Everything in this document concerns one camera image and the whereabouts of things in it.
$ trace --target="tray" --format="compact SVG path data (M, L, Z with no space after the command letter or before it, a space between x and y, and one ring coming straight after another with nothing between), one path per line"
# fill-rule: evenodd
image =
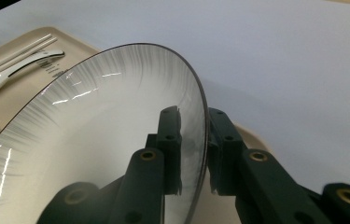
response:
M98 49L83 43L55 27L41 27L1 46L0 59L48 34L52 34L58 40L45 49L62 49L65 52L65 56L52 63L42 63L20 70L0 90L0 132L56 76L99 52Z

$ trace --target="plate with radial pattern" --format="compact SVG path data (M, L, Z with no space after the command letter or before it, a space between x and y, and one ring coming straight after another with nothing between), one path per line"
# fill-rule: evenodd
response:
M130 44L67 70L0 132L0 223L36 223L63 187L83 181L102 188L124 175L172 105L181 114L183 188L165 197L165 223L189 220L205 171L202 85L173 50Z

